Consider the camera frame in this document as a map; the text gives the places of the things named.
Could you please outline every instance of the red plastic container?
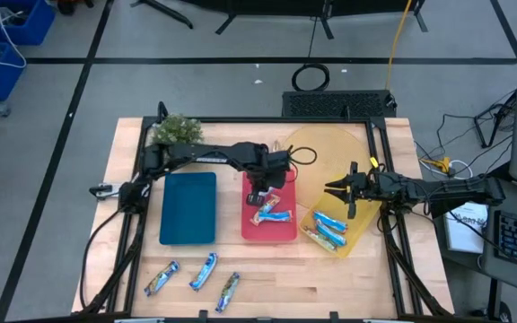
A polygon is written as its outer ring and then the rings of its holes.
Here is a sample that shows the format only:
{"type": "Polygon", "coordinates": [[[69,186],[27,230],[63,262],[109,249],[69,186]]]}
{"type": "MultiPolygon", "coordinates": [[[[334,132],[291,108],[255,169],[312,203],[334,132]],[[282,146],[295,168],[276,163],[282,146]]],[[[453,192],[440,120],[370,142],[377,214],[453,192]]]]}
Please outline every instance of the red plastic container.
{"type": "Polygon", "coordinates": [[[242,212],[241,235],[242,238],[255,242],[289,242],[296,239],[296,192],[294,189],[294,172],[286,173],[286,184],[281,189],[275,189],[270,194],[280,197],[280,202],[271,212],[291,211],[293,213],[289,223],[275,223],[264,221],[254,225],[250,222],[252,216],[258,211],[258,206],[246,203],[250,193],[250,182],[246,176],[242,177],[242,212]]]}

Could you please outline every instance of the concrete floor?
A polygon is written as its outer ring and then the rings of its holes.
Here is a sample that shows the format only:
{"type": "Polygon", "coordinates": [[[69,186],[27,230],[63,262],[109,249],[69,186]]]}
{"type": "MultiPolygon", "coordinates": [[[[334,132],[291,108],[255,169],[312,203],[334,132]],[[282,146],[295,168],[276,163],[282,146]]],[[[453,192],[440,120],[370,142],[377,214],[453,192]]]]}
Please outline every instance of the concrete floor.
{"type": "MultiPolygon", "coordinates": [[[[43,45],[21,48],[26,57],[81,58],[72,60],[81,64],[29,65],[8,101],[12,114],[0,118],[0,295],[60,128],[66,118],[73,118],[8,320],[69,313],[96,206],[87,188],[103,177],[118,118],[153,115],[159,100],[171,112],[190,116],[280,116],[282,92],[292,90],[290,78],[300,66],[96,64],[86,78],[76,113],[69,116],[83,58],[105,1],[95,0],[93,9],[79,6],[73,17],[58,15],[43,45]]],[[[195,29],[188,30],[145,5],[130,8],[126,1],[115,1],[96,57],[305,57],[308,53],[313,24],[308,18],[242,16],[217,36],[214,30],[224,14],[162,2],[186,14],[195,29]]],[[[517,1],[499,4],[517,39],[517,1]]],[[[489,0],[426,0],[422,15],[429,32],[423,33],[409,16],[398,57],[515,58],[489,0]]],[[[399,13],[389,13],[332,19],[336,38],[326,39],[319,26],[312,55],[388,57],[399,18],[399,13]]],[[[329,90],[380,89],[386,78],[386,65],[333,64],[329,70],[329,90]]],[[[300,83],[306,87],[319,79],[315,72],[306,72],[300,83]]],[[[395,65],[391,83],[399,117],[410,118],[415,139],[432,149],[443,113],[478,114],[515,88],[517,65],[395,65]]],[[[451,119],[442,140],[471,126],[467,120],[451,119]]],[[[497,139],[508,135],[500,133],[497,139]]],[[[486,171],[504,148],[480,158],[474,171],[486,171]]],[[[473,132],[446,150],[452,159],[466,162],[481,152],[473,132]]],[[[432,178],[427,170],[423,173],[432,178]]],[[[454,264],[446,264],[446,273],[457,313],[486,305],[487,278],[454,264]]],[[[504,288],[504,300],[517,321],[517,290],[504,288]]]]}

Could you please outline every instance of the paper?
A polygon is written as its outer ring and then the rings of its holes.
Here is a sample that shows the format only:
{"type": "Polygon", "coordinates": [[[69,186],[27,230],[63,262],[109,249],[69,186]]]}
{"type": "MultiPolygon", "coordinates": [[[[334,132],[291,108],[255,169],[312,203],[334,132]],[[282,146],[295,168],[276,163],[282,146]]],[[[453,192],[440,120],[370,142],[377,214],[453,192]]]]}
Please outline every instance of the paper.
{"type": "MultiPolygon", "coordinates": [[[[468,202],[452,210],[452,212],[456,217],[471,225],[480,233],[482,233],[482,228],[486,226],[488,218],[487,205],[468,202]]],[[[450,213],[445,215],[445,224],[448,250],[482,254],[484,241],[469,227],[456,221],[450,213]]]]}

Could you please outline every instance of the wooden table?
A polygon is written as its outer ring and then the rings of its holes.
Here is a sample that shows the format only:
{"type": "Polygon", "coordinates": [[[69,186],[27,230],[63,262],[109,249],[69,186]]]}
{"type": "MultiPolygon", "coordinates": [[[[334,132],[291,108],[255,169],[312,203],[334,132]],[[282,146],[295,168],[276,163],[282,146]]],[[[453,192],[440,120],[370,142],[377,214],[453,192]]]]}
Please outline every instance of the wooden table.
{"type": "MultiPolygon", "coordinates": [[[[122,183],[132,177],[141,118],[121,118],[111,147],[105,182],[122,183]]],[[[203,124],[208,143],[239,141],[280,142],[301,124],[203,124]]],[[[364,125],[340,124],[365,146],[364,125]]],[[[412,133],[407,119],[387,119],[390,150],[397,172],[420,178],[412,133]]],[[[375,131],[379,159],[380,136],[375,131]]],[[[216,244],[208,246],[163,246],[159,243],[164,178],[153,185],[137,277],[134,317],[197,317],[208,310],[210,317],[328,318],[338,311],[340,318],[396,318],[390,286],[384,239],[375,225],[369,226],[349,258],[333,258],[314,241],[299,233],[293,243],[257,245],[241,236],[241,176],[223,165],[194,164],[187,171],[213,171],[217,175],[218,209],[216,244]],[[188,286],[197,276],[209,252],[217,252],[219,265],[199,292],[188,286]],[[143,289],[171,260],[180,271],[159,291],[147,298],[143,289]],[[241,281],[226,312],[214,309],[226,280],[237,271],[241,281]]],[[[117,208],[111,199],[97,206],[93,230],[117,208]]],[[[299,220],[306,208],[297,206],[299,220]]],[[[85,282],[86,300],[100,290],[113,270],[122,224],[121,215],[95,238],[89,251],[85,282]]],[[[432,295],[453,312],[448,283],[433,225],[420,216],[408,215],[409,237],[416,273],[432,295]]],[[[411,313],[407,281],[400,272],[405,307],[411,313]]],[[[121,279],[116,310],[122,310],[127,276],[121,279]]],[[[75,297],[73,310],[81,308],[75,297]]]]}

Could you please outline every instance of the teal tray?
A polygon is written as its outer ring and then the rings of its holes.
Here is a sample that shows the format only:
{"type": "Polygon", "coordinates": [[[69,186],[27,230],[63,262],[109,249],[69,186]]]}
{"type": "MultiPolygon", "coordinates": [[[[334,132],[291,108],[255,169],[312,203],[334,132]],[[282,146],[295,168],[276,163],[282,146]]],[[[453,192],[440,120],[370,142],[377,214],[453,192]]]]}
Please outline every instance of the teal tray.
{"type": "Polygon", "coordinates": [[[193,245],[215,242],[216,175],[180,173],[165,177],[159,242],[193,245]]]}

